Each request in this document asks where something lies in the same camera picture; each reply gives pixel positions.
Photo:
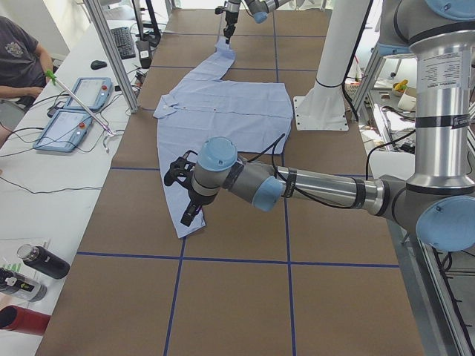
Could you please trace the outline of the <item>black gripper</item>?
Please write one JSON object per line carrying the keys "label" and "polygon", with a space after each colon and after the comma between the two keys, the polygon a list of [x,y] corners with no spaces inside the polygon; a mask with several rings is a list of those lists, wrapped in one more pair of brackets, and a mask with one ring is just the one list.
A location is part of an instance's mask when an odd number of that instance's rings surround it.
{"label": "black gripper", "polygon": [[223,35],[225,42],[230,43],[230,38],[234,35],[235,25],[238,22],[238,16],[240,12],[240,0],[227,0],[226,1],[226,23],[227,25],[223,29]]}
{"label": "black gripper", "polygon": [[201,212],[202,207],[204,205],[209,205],[211,204],[214,199],[215,195],[203,195],[201,193],[196,192],[193,188],[189,189],[189,198],[190,198],[190,203],[192,205],[189,205],[186,210],[184,211],[180,223],[183,225],[191,225],[193,222],[194,218]]}

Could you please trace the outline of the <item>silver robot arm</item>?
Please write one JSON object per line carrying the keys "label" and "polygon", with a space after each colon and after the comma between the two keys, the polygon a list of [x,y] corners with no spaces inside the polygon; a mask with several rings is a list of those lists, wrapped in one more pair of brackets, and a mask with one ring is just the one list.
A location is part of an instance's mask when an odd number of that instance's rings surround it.
{"label": "silver robot arm", "polygon": [[[277,10],[279,7],[288,2],[289,0],[244,1],[250,11],[251,17],[258,24],[264,22],[271,12]],[[226,39],[227,44],[230,43],[231,38],[234,35],[236,24],[238,22],[241,3],[242,1],[239,0],[225,1],[223,6],[216,7],[214,10],[214,13],[217,15],[225,13],[226,26],[223,29],[223,35]]]}
{"label": "silver robot arm", "polygon": [[386,1],[379,50],[412,53],[417,60],[415,166],[408,179],[364,179],[279,167],[239,157],[233,142],[213,137],[181,184],[189,204],[179,223],[190,226],[204,205],[227,190],[263,211],[281,197],[340,209],[364,209],[395,222],[442,251],[474,245],[474,180],[468,173],[471,123],[470,65],[474,49],[472,1]]}

